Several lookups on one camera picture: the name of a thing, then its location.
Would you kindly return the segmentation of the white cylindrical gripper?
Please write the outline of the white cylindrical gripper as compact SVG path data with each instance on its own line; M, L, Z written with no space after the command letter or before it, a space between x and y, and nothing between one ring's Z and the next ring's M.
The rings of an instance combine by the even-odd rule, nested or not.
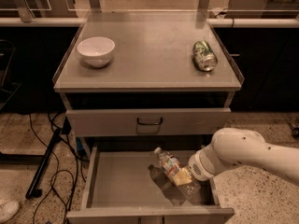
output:
M173 176L177 186L191 183L192 175L199 181L207 181L214 177L217 174L216 153L212 148L202 148L190 156L188 165L189 168L183 167Z

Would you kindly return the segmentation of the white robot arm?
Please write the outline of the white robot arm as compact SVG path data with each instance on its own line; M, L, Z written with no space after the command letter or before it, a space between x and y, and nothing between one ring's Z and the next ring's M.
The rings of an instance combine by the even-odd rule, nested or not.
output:
M191 179L207 181L245 165L299 185L298 148L272 145L255 131L237 128L216 131L209 145L190 156L183 172Z

